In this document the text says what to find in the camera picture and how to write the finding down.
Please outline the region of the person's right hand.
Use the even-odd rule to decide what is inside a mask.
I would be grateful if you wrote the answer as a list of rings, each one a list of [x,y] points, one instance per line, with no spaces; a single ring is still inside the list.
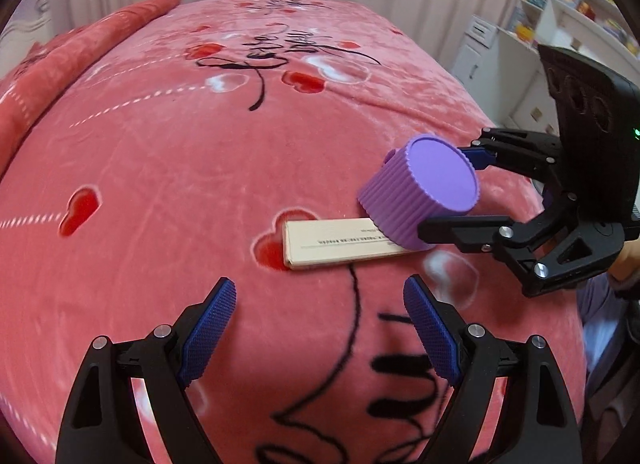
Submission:
[[[608,268],[608,277],[618,288],[631,288],[639,281],[640,240],[628,241]]]

